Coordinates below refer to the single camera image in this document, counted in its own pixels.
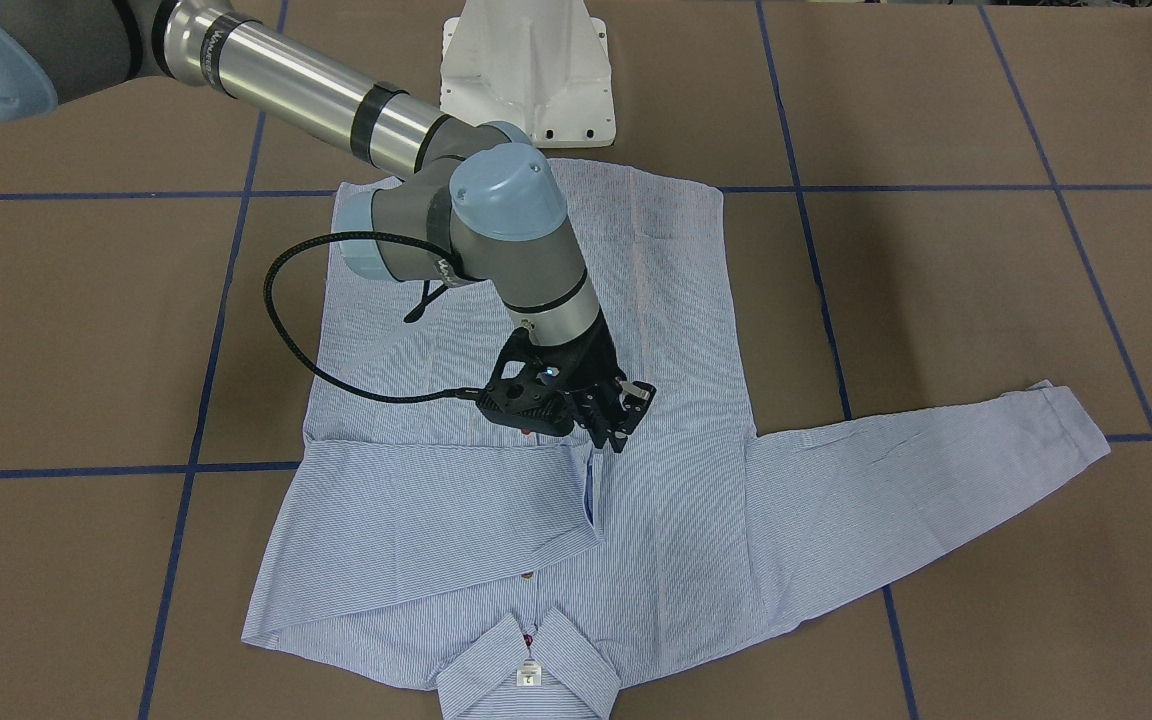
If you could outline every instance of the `shirt sleeve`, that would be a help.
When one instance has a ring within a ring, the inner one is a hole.
[[[751,569],[788,632],[946,555],[1108,454],[1066,387],[756,438]]]

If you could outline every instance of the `black tape band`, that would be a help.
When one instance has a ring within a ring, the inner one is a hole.
[[[129,59],[127,61],[127,77],[123,78],[123,82],[127,82],[141,74],[141,63],[145,60],[145,43],[141,39],[141,23],[136,22],[136,13],[132,13],[132,7],[128,5],[127,0],[109,0],[109,2],[114,5],[118,18],[123,22],[123,32],[127,33]]]
[[[425,213],[425,238],[435,245],[450,247],[450,236],[452,189],[444,185],[434,191],[434,197],[430,197],[429,210]]]
[[[576,285],[573,285],[573,288],[568,291],[564,291],[562,297],[558,297],[558,300],[551,300],[550,302],[545,302],[544,305],[517,306],[517,305],[509,305],[508,302],[506,302],[506,304],[503,305],[515,311],[515,313],[526,313],[526,314],[544,313],[545,310],[553,310],[554,306],[562,305],[563,302],[567,302],[568,300],[576,297],[576,293],[579,291],[579,288],[585,287],[585,282],[588,280],[589,280],[589,268],[585,268],[585,272],[581,273],[579,275],[579,281]]]
[[[353,114],[353,124],[349,127],[349,151],[355,158],[371,164],[372,128],[376,128],[376,120],[380,118],[385,104],[396,94],[407,94],[407,91],[389,85],[388,82],[378,82],[371,86],[367,94],[362,96],[362,103]]]
[[[229,40],[229,35],[243,23],[257,22],[256,18],[248,17],[238,13],[226,13],[215,18],[214,23],[207,28],[207,32],[202,36],[202,50],[198,51],[198,67],[202,68],[202,77],[207,85],[229,94],[220,82],[220,51],[225,50],[225,41]]]
[[[416,151],[416,167],[412,168],[412,173],[419,173],[420,168],[425,167],[425,152],[429,151],[429,143],[434,139],[434,132],[438,132],[438,128],[442,127],[447,120],[452,120],[452,115],[439,115],[434,123],[429,127],[425,139],[420,141],[420,150]]]
[[[154,37],[150,38],[150,45],[154,46],[154,61],[159,65],[159,69],[162,70],[165,76],[174,78],[172,74],[172,68],[168,67],[168,51],[166,51],[166,37],[168,37],[168,22],[172,20],[172,14],[177,9],[180,0],[162,0],[159,3],[159,12],[154,14],[154,29],[152,33]]]

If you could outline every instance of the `folded shirt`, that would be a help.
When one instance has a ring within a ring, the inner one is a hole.
[[[448,720],[607,720],[621,688],[904,577],[1107,454],[1049,382],[756,437],[722,195],[551,164],[621,366],[658,388],[627,450],[579,430],[524,435],[470,402],[381,406],[314,381],[243,642],[435,689]],[[338,204],[361,190],[342,185]],[[511,332],[492,288],[403,324],[419,295],[357,278],[333,249],[319,364],[388,395],[479,386]]]

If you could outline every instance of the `shirt label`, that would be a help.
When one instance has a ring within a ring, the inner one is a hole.
[[[540,687],[540,665],[536,660],[524,660],[518,666],[513,684],[522,687]]]

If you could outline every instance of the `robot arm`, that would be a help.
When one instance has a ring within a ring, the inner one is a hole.
[[[566,202],[540,151],[507,124],[471,127],[238,14],[228,0],[0,0],[0,120],[165,74],[211,86],[406,181],[340,210],[359,237],[342,247],[376,281],[492,281],[515,323],[485,418],[566,435],[588,429],[621,452],[655,388],[628,382],[585,268]],[[505,377],[511,361],[524,364]]]

